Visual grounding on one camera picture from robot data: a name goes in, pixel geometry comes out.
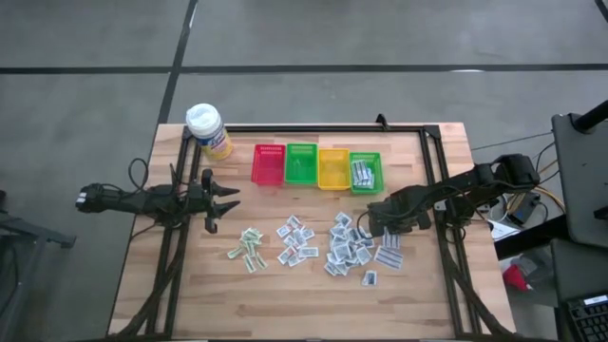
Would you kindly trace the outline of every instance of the white container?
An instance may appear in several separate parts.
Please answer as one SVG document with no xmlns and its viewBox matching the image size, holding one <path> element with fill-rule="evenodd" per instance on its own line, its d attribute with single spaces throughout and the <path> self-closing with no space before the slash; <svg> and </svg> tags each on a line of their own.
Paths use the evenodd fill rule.
<svg viewBox="0 0 608 342">
<path fill-rule="evenodd" d="M 188 109 L 186 123 L 207 157 L 222 160 L 230 155 L 232 142 L 214 106 L 197 104 Z"/>
</svg>

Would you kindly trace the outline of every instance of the yellow bin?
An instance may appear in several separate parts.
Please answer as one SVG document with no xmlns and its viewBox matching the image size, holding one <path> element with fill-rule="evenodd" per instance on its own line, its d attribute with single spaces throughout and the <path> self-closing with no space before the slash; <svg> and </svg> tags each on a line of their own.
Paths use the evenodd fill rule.
<svg viewBox="0 0 608 342">
<path fill-rule="evenodd" d="M 351 169 L 348 148 L 319 148 L 317 164 L 318 185 L 321 190 L 351 188 Z"/>
</svg>

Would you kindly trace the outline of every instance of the concrete floor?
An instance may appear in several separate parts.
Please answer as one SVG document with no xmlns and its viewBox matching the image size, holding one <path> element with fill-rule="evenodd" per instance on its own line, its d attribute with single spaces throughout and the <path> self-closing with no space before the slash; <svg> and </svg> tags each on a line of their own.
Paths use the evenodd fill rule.
<svg viewBox="0 0 608 342">
<path fill-rule="evenodd" d="M 170 67 L 187 0 L 0 1 L 0 67 Z M 592 0 L 199 0 L 184 64 L 608 63 Z M 0 188 L 7 209 L 75 234 L 47 249 L 20 340 L 105 333 L 132 216 L 84 215 L 93 181 L 128 188 L 147 158 L 168 75 L 0 75 Z M 464 122 L 472 147 L 550 130 L 605 100 L 608 71 L 181 75 L 168 122 L 208 102 L 227 123 Z M 473 152 L 533 156 L 550 136 Z M 543 160 L 555 157 L 549 151 Z M 560 182 L 547 183 L 560 194 Z M 551 214 L 557 210 L 549 204 Z M 546 307 L 511 297 L 518 331 L 555 337 Z"/>
</svg>

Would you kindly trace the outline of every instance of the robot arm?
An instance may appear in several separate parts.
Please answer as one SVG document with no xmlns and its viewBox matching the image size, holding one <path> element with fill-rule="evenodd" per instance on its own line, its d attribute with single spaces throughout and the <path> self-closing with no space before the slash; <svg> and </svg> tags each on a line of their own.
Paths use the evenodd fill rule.
<svg viewBox="0 0 608 342">
<path fill-rule="evenodd" d="M 470 171 L 432 185 L 412 185 L 390 194 L 381 202 L 368 204 L 370 233 L 384 235 L 409 233 L 416 224 L 430 227 L 428 210 L 442 200 L 449 200 L 446 222 L 462 225 L 475 208 L 505 193 L 524 193 L 540 182 L 531 160 L 521 154 L 504 155 L 491 163 L 477 164 Z"/>
<path fill-rule="evenodd" d="M 146 190 L 128 193 L 119 188 L 108 189 L 106 185 L 92 183 L 81 189 L 76 199 L 76 208 L 83 213 L 101 213 L 114 210 L 137 215 L 147 215 L 165 227 L 176 227 L 193 214 L 206 213 L 205 229 L 216 233 L 215 219 L 221 217 L 240 201 L 215 203 L 214 196 L 224 197 L 238 192 L 219 186 L 213 181 L 211 169 L 204 169 L 200 184 L 189 183 L 185 194 L 178 193 L 177 181 L 173 184 L 152 186 Z"/>
</svg>

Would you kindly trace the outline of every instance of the wooden tabletop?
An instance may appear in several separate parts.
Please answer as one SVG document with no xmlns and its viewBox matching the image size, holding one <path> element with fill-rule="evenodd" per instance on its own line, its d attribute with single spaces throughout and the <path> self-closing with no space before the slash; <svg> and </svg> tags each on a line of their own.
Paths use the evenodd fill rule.
<svg viewBox="0 0 608 342">
<path fill-rule="evenodd" d="M 461 123 L 440 123 L 450 175 L 473 166 L 465 128 Z M 159 126 L 150 159 L 149 185 L 170 182 L 169 163 L 176 163 L 182 125 Z M 361 339 L 453 337 L 446 285 L 434 227 L 402 236 L 404 265 L 393 271 L 375 261 L 351 269 L 348 276 L 332 277 L 323 269 L 329 251 L 328 233 L 342 211 L 363 212 L 370 201 L 412 184 L 427 184 L 419 137 L 413 133 L 239 133 L 224 161 L 208 161 L 215 180 L 240 193 L 217 199 L 241 200 L 218 221 L 218 233 L 208 234 L 201 216 L 194 217 L 188 236 L 181 279 L 174 338 L 192 339 Z M 385 192 L 355 196 L 350 191 L 323 191 L 316 187 L 257 186 L 250 181 L 257 143 L 318 143 L 320 147 L 346 147 L 351 151 L 377 151 L 382 155 Z M 439 179 L 435 163 L 436 178 Z M 289 215 L 297 215 L 316 236 L 321 257 L 293 268 L 276 257 L 285 248 L 276 229 Z M 151 224 L 138 218 L 135 230 Z M 240 232 L 256 227 L 264 234 L 258 247 L 269 267 L 249 275 L 240 258 L 226 253 L 238 246 Z M 486 224 L 467 228 L 465 248 L 473 285 L 488 309 L 509 330 L 513 319 L 498 259 Z M 119 331 L 152 290 L 162 240 L 162 228 L 140 235 L 130 244 L 110 333 Z M 375 241 L 381 243 L 380 237 Z M 362 287 L 366 270 L 378 273 L 378 285 Z M 463 320 L 464 298 L 459 295 Z M 159 328 L 164 320 L 164 304 Z"/>
</svg>

